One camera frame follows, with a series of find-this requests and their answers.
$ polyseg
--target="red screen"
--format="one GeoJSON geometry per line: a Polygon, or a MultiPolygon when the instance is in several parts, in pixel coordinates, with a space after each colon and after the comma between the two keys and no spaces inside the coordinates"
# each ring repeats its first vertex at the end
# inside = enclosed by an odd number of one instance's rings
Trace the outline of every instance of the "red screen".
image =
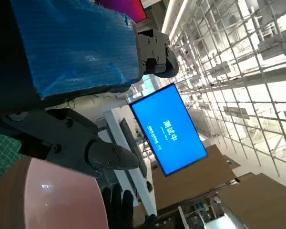
{"type": "Polygon", "coordinates": [[[138,23],[146,19],[146,14],[140,0],[100,0],[105,8],[128,15],[138,23]]]}

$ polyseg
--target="blue plastic wrap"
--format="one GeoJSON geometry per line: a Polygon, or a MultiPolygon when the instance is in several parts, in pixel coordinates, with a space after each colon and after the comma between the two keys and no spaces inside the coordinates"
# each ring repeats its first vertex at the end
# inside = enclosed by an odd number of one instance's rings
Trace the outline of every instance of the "blue plastic wrap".
{"type": "Polygon", "coordinates": [[[42,99],[139,77],[131,19],[87,0],[12,0],[42,99]]]}

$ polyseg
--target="black glove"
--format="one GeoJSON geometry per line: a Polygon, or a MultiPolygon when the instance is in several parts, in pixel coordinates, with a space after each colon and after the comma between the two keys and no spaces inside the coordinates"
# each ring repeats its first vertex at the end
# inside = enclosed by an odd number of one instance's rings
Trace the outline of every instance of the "black glove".
{"type": "MultiPolygon", "coordinates": [[[[109,229],[133,229],[133,195],[126,190],[121,199],[122,188],[119,184],[113,187],[112,194],[109,188],[102,192],[109,229]]],[[[156,216],[151,215],[142,225],[142,229],[153,229],[156,216]]]]}

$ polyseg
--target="blue monitor screen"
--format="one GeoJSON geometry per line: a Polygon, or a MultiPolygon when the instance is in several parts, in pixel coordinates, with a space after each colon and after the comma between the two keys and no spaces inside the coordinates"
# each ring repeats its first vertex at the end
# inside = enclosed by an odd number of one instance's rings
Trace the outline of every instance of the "blue monitor screen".
{"type": "Polygon", "coordinates": [[[130,107],[166,176],[207,156],[174,84],[130,107]]]}

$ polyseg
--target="metal shelving rack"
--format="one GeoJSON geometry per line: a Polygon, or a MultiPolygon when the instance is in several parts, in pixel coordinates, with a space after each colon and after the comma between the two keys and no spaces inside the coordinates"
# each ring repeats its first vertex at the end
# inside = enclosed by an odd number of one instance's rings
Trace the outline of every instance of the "metal shelving rack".
{"type": "Polygon", "coordinates": [[[205,131],[220,129],[248,159],[286,163],[286,0],[183,1],[170,34],[189,109],[202,110],[205,131]]]}

